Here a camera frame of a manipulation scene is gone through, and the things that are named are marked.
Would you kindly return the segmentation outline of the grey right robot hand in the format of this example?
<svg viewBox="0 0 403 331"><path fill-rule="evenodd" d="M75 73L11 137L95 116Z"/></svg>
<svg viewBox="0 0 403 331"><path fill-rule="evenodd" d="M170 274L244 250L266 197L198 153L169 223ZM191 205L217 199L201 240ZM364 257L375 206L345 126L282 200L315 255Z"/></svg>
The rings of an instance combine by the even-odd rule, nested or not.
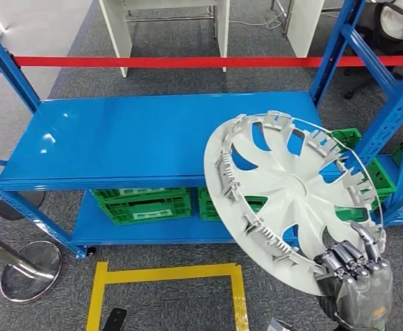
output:
<svg viewBox="0 0 403 331"><path fill-rule="evenodd" d="M315 262L327 272L316 278L324 292L318 303L337 330L386 330L393 295L390 263L382 257L379 241L365 226L350 226L365 250L345 239L316 256Z"/></svg>

